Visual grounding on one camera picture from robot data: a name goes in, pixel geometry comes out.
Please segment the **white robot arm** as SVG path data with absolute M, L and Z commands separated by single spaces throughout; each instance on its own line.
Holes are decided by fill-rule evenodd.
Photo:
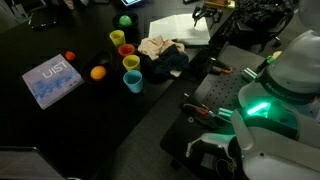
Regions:
M 298 9 L 308 30 L 240 89 L 234 133 L 198 138 L 227 155 L 237 149 L 232 159 L 249 180 L 320 180 L 320 0 L 299 0 Z

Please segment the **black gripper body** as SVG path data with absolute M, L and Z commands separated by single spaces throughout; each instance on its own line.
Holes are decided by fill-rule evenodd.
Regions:
M 199 18 L 199 20 L 203 17 L 211 18 L 213 21 L 219 21 L 223 15 L 223 11 L 217 8 L 210 8 L 206 6 L 199 7 L 197 6 L 192 14 L 192 18 Z

